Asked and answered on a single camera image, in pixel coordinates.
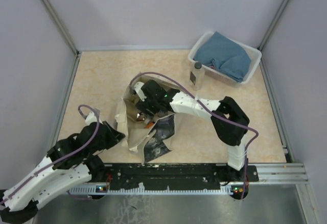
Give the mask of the cream canvas tote bag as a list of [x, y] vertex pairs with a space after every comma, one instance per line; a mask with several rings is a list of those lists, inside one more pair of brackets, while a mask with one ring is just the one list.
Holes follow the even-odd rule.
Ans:
[[[141, 163], [149, 163], [172, 151], [172, 143], [179, 131], [182, 116], [175, 113], [160, 113], [154, 117], [149, 117], [146, 114], [146, 120], [137, 122], [137, 113], [141, 111], [135, 107], [139, 97], [133, 90], [133, 85], [136, 82], [147, 82], [148, 80], [156, 81], [165, 90], [169, 88], [178, 89], [177, 86], [169, 84], [153, 77], [139, 77], [131, 86], [128, 86], [123, 97], [118, 103], [115, 120], [117, 130], [125, 134], [122, 145], [130, 152], [138, 155]], [[155, 124], [148, 129], [145, 126], [149, 122]]]

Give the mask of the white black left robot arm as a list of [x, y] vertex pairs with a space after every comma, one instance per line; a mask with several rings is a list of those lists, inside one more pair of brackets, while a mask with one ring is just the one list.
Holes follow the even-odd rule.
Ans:
[[25, 223], [57, 196], [73, 187], [106, 177], [104, 162], [96, 154], [125, 138], [106, 121], [85, 126], [80, 133], [61, 139], [18, 184], [1, 190], [1, 220]]

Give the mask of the clear square bottle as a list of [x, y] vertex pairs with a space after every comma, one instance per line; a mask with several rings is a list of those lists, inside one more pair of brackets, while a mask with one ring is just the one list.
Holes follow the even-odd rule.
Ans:
[[200, 62], [194, 62], [190, 68], [190, 85], [197, 91], [202, 88], [205, 76], [205, 69]]

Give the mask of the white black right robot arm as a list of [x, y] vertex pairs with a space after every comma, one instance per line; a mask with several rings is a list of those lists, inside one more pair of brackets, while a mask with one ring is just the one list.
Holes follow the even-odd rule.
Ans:
[[226, 144], [228, 175], [234, 181], [246, 176], [245, 144], [249, 118], [231, 97], [222, 100], [198, 99], [179, 89], [165, 90], [154, 80], [136, 82], [133, 90], [139, 100], [136, 108], [149, 117], [160, 113], [183, 113], [212, 122], [218, 138]]

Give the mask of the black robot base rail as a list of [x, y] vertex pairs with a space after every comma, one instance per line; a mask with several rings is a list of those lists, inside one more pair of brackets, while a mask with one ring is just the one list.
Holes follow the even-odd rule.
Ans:
[[101, 178], [74, 187], [72, 194], [100, 199], [106, 195], [230, 195], [246, 197], [248, 185], [258, 182], [255, 166], [235, 170], [227, 164], [106, 164]]

